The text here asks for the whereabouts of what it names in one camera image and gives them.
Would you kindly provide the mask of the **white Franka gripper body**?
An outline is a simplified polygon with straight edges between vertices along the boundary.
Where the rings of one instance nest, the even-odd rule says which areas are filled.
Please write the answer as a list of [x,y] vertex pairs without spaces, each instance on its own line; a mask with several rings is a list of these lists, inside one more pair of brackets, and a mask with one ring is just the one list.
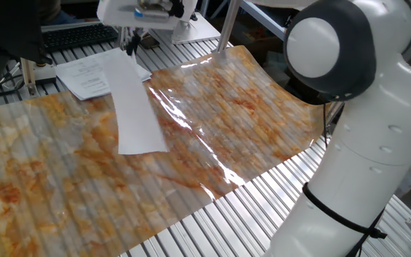
[[101,0],[97,17],[103,24],[144,29],[173,30],[189,21],[197,0]]

